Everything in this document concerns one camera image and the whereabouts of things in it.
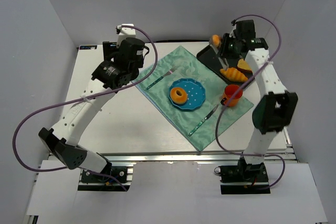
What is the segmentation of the small round bun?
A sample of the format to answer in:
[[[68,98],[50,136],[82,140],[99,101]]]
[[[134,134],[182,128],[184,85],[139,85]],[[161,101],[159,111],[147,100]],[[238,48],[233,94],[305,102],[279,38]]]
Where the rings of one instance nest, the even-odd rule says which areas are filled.
[[[211,37],[211,43],[213,46],[215,46],[216,48],[220,47],[221,46],[221,43],[222,43],[222,38],[221,36],[219,35],[213,35]]]

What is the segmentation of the metal tongs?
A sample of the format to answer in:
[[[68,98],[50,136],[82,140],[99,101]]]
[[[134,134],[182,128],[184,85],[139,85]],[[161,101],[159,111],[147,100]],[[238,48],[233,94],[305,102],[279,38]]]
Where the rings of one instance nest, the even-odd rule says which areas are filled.
[[[223,58],[223,57],[221,56],[221,52],[220,52],[220,47],[221,47],[221,46],[218,47],[218,48],[216,48],[215,46],[213,46],[212,43],[211,43],[211,38],[209,39],[209,45],[212,47],[213,51],[216,53],[216,56],[217,56],[217,58],[218,58],[220,64],[222,65],[222,68],[223,68],[224,70],[226,70],[226,69],[228,68],[228,62],[227,62],[227,60],[226,60],[225,58]]]

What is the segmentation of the orange ring donut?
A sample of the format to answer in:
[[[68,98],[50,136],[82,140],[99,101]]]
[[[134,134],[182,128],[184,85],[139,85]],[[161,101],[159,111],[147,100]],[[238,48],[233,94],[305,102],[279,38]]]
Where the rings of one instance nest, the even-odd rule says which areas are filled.
[[[172,88],[170,91],[170,98],[175,104],[184,104],[187,102],[187,93],[181,87]]]

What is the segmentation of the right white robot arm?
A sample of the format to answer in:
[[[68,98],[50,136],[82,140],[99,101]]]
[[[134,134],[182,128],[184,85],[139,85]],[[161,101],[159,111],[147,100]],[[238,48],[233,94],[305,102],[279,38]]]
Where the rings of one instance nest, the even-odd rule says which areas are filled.
[[[256,36],[254,21],[238,18],[232,21],[232,26],[232,32],[224,35],[219,55],[222,59],[243,58],[260,93],[260,101],[252,113],[254,131],[238,161],[238,172],[247,177],[261,170],[272,141],[290,124],[298,96],[280,81],[265,39]]]

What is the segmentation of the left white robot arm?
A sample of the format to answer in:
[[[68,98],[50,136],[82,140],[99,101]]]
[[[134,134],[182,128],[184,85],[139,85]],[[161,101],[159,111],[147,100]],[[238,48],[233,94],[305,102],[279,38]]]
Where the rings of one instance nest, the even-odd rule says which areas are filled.
[[[139,75],[143,67],[143,41],[128,37],[124,39],[110,60],[103,61],[92,73],[91,80],[82,93],[83,100],[50,129],[42,128],[38,136],[68,169],[84,168],[96,173],[109,174],[111,163],[102,155],[79,145],[87,126],[112,99],[118,88],[127,85]]]

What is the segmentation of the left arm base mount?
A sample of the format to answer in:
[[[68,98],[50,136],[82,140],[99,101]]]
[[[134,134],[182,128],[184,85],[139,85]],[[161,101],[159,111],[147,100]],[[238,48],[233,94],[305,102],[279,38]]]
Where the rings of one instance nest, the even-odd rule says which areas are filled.
[[[132,168],[127,166],[112,166],[106,175],[92,174],[84,170],[80,174],[79,191],[121,191],[130,188]]]

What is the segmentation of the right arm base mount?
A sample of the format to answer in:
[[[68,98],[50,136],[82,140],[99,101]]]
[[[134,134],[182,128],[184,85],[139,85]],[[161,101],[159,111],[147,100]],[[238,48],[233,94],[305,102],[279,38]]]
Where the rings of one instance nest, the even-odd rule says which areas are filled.
[[[261,195],[270,194],[269,178],[264,163],[245,165],[222,165],[214,169],[220,177],[222,195]]]

